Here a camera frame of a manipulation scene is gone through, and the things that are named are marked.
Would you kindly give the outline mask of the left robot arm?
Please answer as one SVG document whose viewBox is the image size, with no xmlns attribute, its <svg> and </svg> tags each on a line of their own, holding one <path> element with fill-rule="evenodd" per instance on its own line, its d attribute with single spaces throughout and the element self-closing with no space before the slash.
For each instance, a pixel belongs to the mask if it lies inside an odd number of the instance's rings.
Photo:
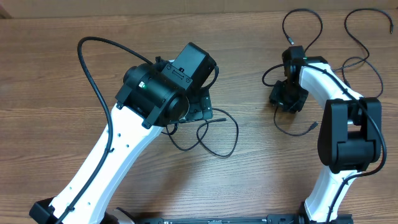
<svg viewBox="0 0 398 224">
<path fill-rule="evenodd" d="M 108 124 L 70 183 L 40 200 L 29 215 L 37 223 L 100 223 L 119 184 L 141 152 L 170 124 L 213 116 L 208 81 L 214 59 L 193 43 L 174 60 L 131 67 L 106 114 Z"/>
</svg>

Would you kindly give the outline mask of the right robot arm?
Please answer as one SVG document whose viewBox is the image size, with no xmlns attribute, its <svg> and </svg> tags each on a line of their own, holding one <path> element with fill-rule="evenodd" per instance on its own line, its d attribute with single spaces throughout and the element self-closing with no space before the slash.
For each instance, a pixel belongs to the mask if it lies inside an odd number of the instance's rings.
<svg viewBox="0 0 398 224">
<path fill-rule="evenodd" d="M 307 57 L 301 46 L 282 53 L 286 80 L 270 94 L 276 108 L 302 110 L 308 95 L 323 108 L 317 151 L 323 164 L 311 194 L 296 215 L 268 215 L 268 223 L 352 223 L 338 208 L 355 179 L 379 172 L 386 161 L 382 106 L 341 81 L 321 56 Z"/>
</svg>

